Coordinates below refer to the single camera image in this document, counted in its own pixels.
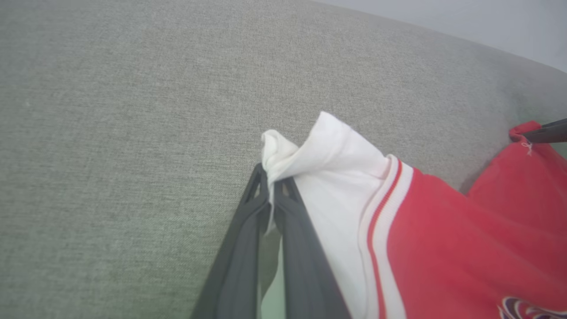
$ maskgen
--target jersey logo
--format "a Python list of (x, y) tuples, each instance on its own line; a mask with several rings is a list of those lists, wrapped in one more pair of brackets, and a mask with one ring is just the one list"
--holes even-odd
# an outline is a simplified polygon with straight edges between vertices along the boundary
[(556, 312), (538, 308), (524, 300), (506, 297), (502, 299), (500, 310), (501, 319), (563, 319), (567, 318), (567, 311)]

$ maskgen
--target striped trim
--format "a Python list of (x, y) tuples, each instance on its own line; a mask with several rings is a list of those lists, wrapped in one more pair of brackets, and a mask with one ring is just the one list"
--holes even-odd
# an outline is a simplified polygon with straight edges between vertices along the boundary
[(397, 210), (409, 190), (413, 169), (395, 157), (391, 159), (391, 174), (395, 173), (395, 177), (372, 215), (366, 236), (375, 284), (375, 291), (372, 291), (375, 294), (369, 294), (369, 298), (374, 296), (374, 299), (368, 302), (378, 306), (377, 309), (369, 307), (368, 318), (374, 318), (374, 314), (380, 319), (405, 318), (404, 305), (388, 260), (387, 241)]

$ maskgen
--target couch cushion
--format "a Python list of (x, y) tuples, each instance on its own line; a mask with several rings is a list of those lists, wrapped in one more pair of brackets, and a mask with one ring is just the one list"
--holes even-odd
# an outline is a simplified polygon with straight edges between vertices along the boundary
[(187, 318), (269, 128), (466, 190), (567, 74), (301, 0), (0, 4), (0, 317)]

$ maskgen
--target white fabric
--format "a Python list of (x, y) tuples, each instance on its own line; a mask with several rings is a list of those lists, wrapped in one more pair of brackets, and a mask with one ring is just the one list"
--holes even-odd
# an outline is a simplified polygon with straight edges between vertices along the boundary
[(392, 178), (395, 158), (385, 157), (351, 127), (325, 112), (301, 148), (274, 130), (266, 131), (262, 138), (270, 201), (273, 183), (294, 176), (351, 316), (376, 318), (372, 263), (368, 264), (366, 242), (360, 242), (368, 224), (361, 221), (376, 210), (371, 202), (379, 203), (377, 198), (383, 197), (381, 187)]

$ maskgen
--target white stripe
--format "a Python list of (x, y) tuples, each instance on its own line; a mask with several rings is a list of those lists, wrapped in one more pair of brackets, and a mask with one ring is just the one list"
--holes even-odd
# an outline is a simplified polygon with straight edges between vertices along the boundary
[(374, 229), (374, 250), (378, 261), (378, 274), (382, 285), (382, 294), (386, 306), (386, 318), (405, 319), (404, 303), (401, 299), (400, 291), (397, 288), (396, 279), (393, 276), (392, 267), (388, 259), (388, 235), (390, 227), (397, 210), (408, 193), (412, 183), (413, 168), (402, 163), (400, 179), (396, 187), (390, 194), (388, 202), (380, 212), (376, 228)]
[(390, 168), (388, 169), (388, 175), (384, 180), (382, 186), (376, 191), (374, 196), (372, 196), (368, 205), (366, 206), (362, 218), (360, 221), (359, 231), (358, 231), (358, 248), (360, 250), (360, 255), (362, 258), (362, 263), (364, 266), (364, 275), (366, 279), (366, 315), (365, 318), (375, 319), (378, 318), (378, 292), (376, 291), (376, 280), (374, 279), (374, 269), (372, 266), (372, 257), (368, 251), (367, 246), (367, 236), (370, 227), (370, 221), (372, 216), (376, 212), (378, 205), (384, 199), (385, 195), (388, 193), (392, 187), (398, 170), (398, 160), (393, 155), (388, 155), (387, 158), (390, 161)]

